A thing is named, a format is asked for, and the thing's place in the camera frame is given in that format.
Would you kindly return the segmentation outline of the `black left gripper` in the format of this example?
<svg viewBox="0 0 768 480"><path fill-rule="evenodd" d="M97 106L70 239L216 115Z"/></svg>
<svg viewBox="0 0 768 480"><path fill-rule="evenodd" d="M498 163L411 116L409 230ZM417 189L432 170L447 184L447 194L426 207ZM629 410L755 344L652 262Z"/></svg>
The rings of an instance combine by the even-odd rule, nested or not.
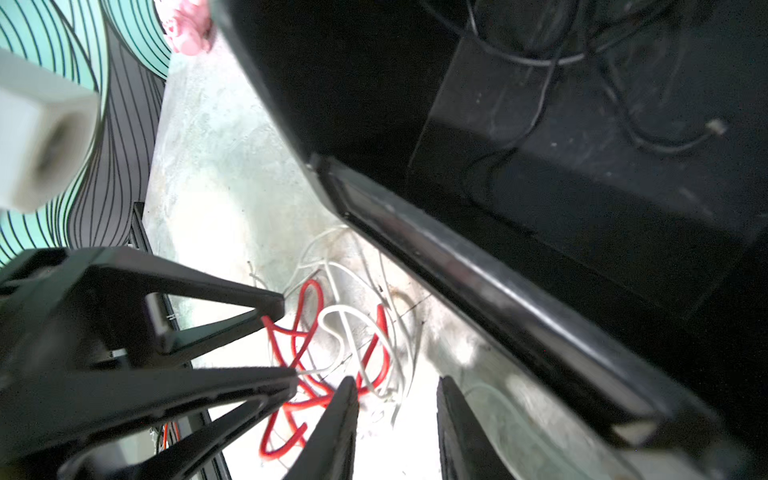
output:
<svg viewBox="0 0 768 480"><path fill-rule="evenodd" d="M1 272L1 466L42 479L188 479L296 392L285 367L182 366L280 319L285 297L130 247L31 250ZM135 464L100 447L235 409Z"/></svg>

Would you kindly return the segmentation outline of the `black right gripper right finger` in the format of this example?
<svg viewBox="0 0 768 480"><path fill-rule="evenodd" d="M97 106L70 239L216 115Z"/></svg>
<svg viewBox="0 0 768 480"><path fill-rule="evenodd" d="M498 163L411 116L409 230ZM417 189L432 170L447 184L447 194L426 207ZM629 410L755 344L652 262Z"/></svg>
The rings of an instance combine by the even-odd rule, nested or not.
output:
<svg viewBox="0 0 768 480"><path fill-rule="evenodd" d="M442 478L513 480L452 377L440 378L436 401Z"/></svg>

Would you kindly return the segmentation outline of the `pink pig toy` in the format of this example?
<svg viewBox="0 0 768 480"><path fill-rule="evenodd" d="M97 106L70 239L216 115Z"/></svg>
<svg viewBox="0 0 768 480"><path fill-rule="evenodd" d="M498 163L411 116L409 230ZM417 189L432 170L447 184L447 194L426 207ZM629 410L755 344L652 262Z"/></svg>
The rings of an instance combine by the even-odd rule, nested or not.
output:
<svg viewBox="0 0 768 480"><path fill-rule="evenodd" d="M155 1L164 37L173 53L196 56L211 49L212 26L207 0Z"/></svg>

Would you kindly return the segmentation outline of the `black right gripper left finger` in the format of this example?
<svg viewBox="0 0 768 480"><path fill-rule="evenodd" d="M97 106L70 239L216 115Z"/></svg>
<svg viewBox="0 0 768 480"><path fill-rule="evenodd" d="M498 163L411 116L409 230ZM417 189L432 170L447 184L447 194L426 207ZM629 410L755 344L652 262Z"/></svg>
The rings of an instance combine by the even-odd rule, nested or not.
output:
<svg viewBox="0 0 768 480"><path fill-rule="evenodd" d="M358 414L356 382L345 377L284 479L351 479Z"/></svg>

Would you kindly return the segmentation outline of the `black plastic bin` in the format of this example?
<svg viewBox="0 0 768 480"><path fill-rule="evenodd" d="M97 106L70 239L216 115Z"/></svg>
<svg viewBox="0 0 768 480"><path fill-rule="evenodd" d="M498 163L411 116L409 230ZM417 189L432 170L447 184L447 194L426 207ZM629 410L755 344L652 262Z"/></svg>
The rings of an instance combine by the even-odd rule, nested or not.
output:
<svg viewBox="0 0 768 480"><path fill-rule="evenodd" d="M767 475L763 1L216 1L322 203L646 474Z"/></svg>

